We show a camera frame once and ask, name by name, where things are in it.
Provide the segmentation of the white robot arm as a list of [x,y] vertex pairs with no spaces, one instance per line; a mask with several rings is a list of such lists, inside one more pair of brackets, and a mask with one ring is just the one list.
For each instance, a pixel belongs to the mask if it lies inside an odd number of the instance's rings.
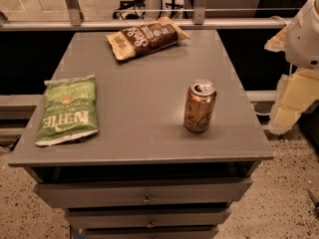
[[267,126],[271,133],[285,134],[319,98],[319,0],[308,0],[264,49],[284,52],[286,61],[297,67],[281,76]]

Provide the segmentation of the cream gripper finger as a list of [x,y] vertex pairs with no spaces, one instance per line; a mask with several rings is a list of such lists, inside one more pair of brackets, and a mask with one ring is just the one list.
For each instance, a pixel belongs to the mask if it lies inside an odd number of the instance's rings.
[[318,99],[318,69],[298,68],[291,76],[282,75],[277,84],[268,130],[273,134],[287,133]]
[[266,42],[264,49],[270,52],[284,52],[286,46],[287,28],[281,29],[275,36]]

